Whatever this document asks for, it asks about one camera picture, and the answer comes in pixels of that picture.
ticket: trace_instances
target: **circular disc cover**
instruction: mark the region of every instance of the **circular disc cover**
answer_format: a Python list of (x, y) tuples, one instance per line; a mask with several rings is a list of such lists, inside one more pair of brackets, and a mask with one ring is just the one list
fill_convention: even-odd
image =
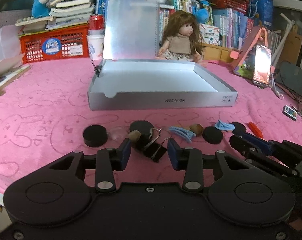
[(108, 140), (108, 133), (102, 125), (90, 125), (83, 131), (84, 143), (89, 147), (100, 147)]
[(150, 129), (153, 127), (154, 127), (153, 124), (151, 124), (148, 121), (137, 120), (137, 121), (134, 121), (133, 123), (131, 123), (130, 132), (137, 130), (141, 134), (144, 134), (145, 136), (149, 137), (151, 135)]
[(4, 193), (7, 212), (34, 226), (59, 224), (82, 213), (89, 205), (88, 186), (63, 170), (32, 173), (11, 184)]
[(295, 205), (291, 187), (256, 167), (223, 169), (208, 191), (212, 209), (230, 222), (261, 227), (285, 221)]
[(246, 127), (239, 122), (232, 122), (231, 124), (235, 126), (235, 129), (232, 131), (235, 135), (241, 135), (247, 131)]
[(223, 133), (214, 126), (209, 126), (203, 130), (202, 137), (208, 143), (219, 144), (223, 139)]

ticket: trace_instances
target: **doll's hair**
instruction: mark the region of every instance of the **doll's hair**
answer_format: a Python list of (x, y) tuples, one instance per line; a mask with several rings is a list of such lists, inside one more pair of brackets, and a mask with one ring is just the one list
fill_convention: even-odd
[(193, 28), (193, 33), (190, 36), (191, 54), (195, 54), (195, 50), (201, 54), (203, 46), (201, 45), (202, 38), (200, 36), (199, 26), (196, 23), (195, 16), (184, 11), (176, 11), (169, 17), (169, 22), (163, 32), (162, 45), (167, 37), (176, 36), (184, 24), (191, 24)]

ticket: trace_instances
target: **blue round label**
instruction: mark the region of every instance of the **blue round label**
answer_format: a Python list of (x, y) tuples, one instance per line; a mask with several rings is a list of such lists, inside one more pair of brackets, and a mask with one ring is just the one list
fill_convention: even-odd
[(95, 54), (95, 49), (94, 49), (92, 44), (90, 44), (90, 46), (89, 46), (89, 53), (90, 54)]
[(43, 52), (48, 55), (57, 54), (61, 50), (61, 48), (61, 42), (57, 38), (49, 38), (42, 45)]

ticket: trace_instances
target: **screw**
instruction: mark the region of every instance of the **screw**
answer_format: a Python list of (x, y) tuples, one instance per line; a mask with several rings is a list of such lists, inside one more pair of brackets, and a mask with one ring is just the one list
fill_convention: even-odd
[(13, 237), (15, 240), (23, 240), (24, 239), (24, 235), (21, 232), (15, 232), (13, 234)]
[(276, 240), (285, 240), (287, 238), (287, 234), (285, 232), (280, 232), (276, 235)]
[(110, 189), (113, 187), (113, 183), (109, 181), (101, 181), (97, 184), (99, 189)]
[(201, 187), (201, 184), (196, 181), (189, 181), (185, 184), (185, 187), (188, 189), (198, 189)]

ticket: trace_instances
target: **smartphone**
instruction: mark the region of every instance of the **smartphone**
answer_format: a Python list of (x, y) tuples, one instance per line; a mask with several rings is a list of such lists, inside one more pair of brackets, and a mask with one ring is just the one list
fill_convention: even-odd
[(256, 45), (253, 84), (267, 88), (271, 72), (271, 50), (262, 45)]

